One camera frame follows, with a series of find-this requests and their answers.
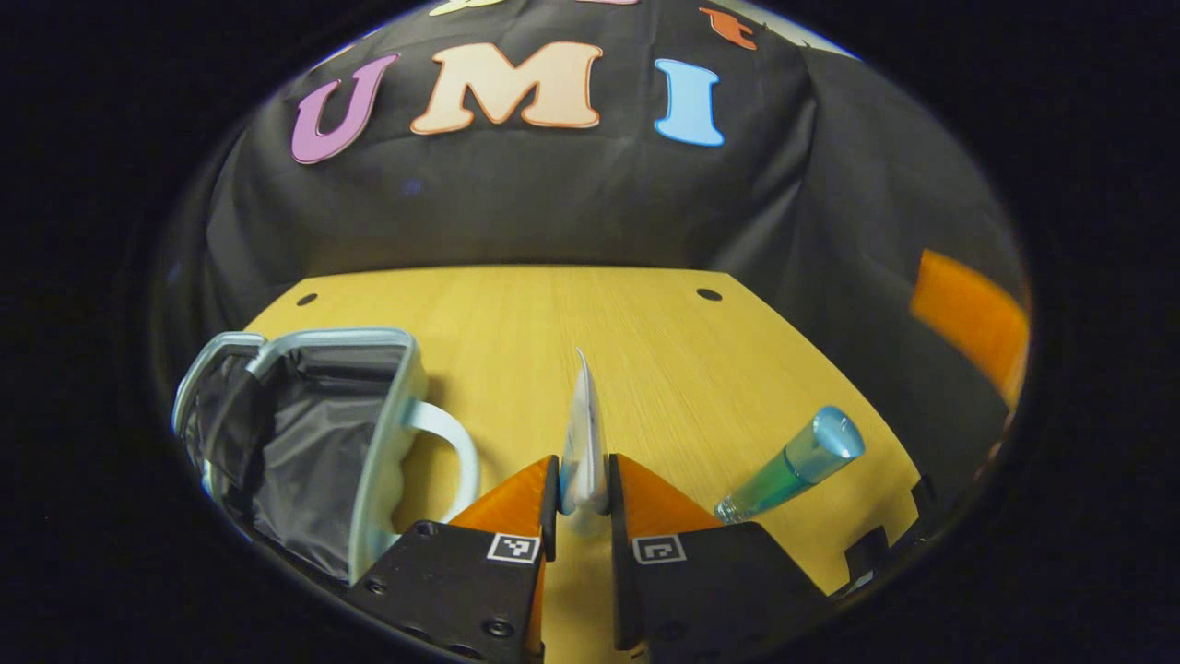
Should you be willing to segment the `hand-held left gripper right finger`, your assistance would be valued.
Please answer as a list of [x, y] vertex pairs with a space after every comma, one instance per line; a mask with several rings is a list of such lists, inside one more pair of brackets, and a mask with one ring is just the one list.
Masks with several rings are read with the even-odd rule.
[[608, 458], [614, 647], [638, 663], [750, 663], [831, 607], [762, 525], [721, 524], [643, 464]]

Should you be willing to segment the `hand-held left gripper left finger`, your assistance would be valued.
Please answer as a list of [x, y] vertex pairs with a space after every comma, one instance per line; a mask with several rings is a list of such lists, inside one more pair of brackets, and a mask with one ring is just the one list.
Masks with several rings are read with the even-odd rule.
[[540, 663], [560, 462], [542, 456], [447, 524], [409, 526], [346, 601], [401, 635], [483, 663]]

